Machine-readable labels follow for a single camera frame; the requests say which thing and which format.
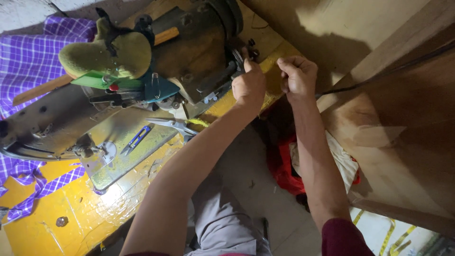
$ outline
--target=yellow table surface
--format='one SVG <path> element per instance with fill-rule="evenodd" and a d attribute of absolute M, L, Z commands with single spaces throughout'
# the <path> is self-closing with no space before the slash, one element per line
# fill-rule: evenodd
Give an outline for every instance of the yellow table surface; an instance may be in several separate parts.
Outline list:
<path fill-rule="evenodd" d="M 244 5 L 241 5 L 241 8 L 247 22 L 248 19 L 255 18 L 250 9 L 245 9 Z M 270 28 L 265 28 L 265 31 L 259 33 L 271 34 L 275 32 Z M 267 52 L 267 55 L 263 55 L 260 63 L 267 77 L 267 94 L 263 109 L 270 107 L 282 96 L 280 70 L 275 64 L 276 60 L 281 56 L 300 54 L 287 41 L 279 38 L 280 41 L 275 40 L 277 42 L 276 47 L 268 52 L 267 50 L 263 51 Z M 261 49 L 260 43 L 267 43 L 267 40 L 262 42 L 256 40 L 256 42 L 257 48 Z M 229 110 L 234 103 L 232 91 L 229 91 L 200 118 L 211 123 Z M 34 209 L 30 216 L 4 227 L 13 253 L 16 256 L 85 255 L 137 212 L 145 191 L 157 172 L 181 147 L 182 138 L 178 134 L 110 186 L 104 195 L 97 195 L 93 192 L 93 185 L 87 174 L 84 174 L 62 189 L 42 199 L 35 200 Z M 73 166 L 69 164 L 78 162 L 79 160 L 48 162 L 41 167 L 41 172 L 50 181 L 73 169 Z M 148 175 L 153 163 L 155 165 Z M 34 191 L 34 186 L 34 184 L 22 186 L 13 179 L 8 179 L 5 187 L 9 191 L 0 198 L 0 205 L 12 207 L 20 203 Z M 69 222 L 64 227 L 57 227 L 56 219 L 62 216 L 67 216 Z"/>

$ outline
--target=hand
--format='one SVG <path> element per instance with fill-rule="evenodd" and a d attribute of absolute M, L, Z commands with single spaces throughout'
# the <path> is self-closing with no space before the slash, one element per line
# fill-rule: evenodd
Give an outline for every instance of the hand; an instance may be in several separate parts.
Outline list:
<path fill-rule="evenodd" d="M 282 70 L 281 90 L 286 93 L 289 103 L 314 99 L 318 66 L 303 56 L 279 58 L 277 64 Z"/>
<path fill-rule="evenodd" d="M 248 52 L 243 50 L 245 74 L 232 81 L 232 91 L 238 104 L 246 105 L 255 114 L 259 113 L 265 97 L 265 75 L 259 64 L 251 61 Z"/>

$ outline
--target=green plastic piece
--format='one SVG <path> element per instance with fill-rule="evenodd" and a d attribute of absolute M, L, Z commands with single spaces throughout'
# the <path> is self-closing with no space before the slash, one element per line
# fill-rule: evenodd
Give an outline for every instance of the green plastic piece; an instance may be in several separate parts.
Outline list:
<path fill-rule="evenodd" d="M 106 74 L 92 70 L 87 74 L 71 81 L 71 83 L 98 89 L 108 89 L 111 84 L 116 84 L 119 88 L 139 88 L 143 86 L 141 81 L 129 79 L 127 77 L 118 78 L 115 76 L 109 76 L 109 81 L 104 82 L 103 76 L 106 76 Z"/>

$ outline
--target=person's left hand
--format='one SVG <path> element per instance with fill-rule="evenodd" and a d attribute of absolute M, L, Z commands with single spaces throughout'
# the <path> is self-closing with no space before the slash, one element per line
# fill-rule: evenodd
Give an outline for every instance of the person's left hand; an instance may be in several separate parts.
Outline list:
<path fill-rule="evenodd" d="M 265 75 L 259 64 L 251 61 L 248 54 L 243 63 L 245 74 L 232 81 L 232 91 L 238 104 L 246 105 L 255 112 L 261 110 L 265 97 Z"/>

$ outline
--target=scissors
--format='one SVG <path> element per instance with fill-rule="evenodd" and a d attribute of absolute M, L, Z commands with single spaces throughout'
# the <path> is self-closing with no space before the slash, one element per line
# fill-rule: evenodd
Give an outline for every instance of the scissors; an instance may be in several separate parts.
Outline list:
<path fill-rule="evenodd" d="M 120 152 L 120 154 L 123 154 L 126 152 L 125 156 L 127 156 L 131 151 L 133 151 L 136 146 L 144 139 L 144 137 L 151 131 L 151 128 L 148 127 L 147 125 L 144 126 L 137 134 L 134 136 L 134 138 L 126 145 L 126 147 Z"/>
<path fill-rule="evenodd" d="M 177 131 L 180 132 L 180 134 L 183 136 L 183 143 L 187 143 L 188 141 L 190 141 L 190 139 L 196 136 L 196 134 L 198 134 L 198 132 L 191 130 L 183 122 L 167 120 L 162 118 L 146 118 L 145 120 L 154 124 L 164 125 L 177 129 Z"/>

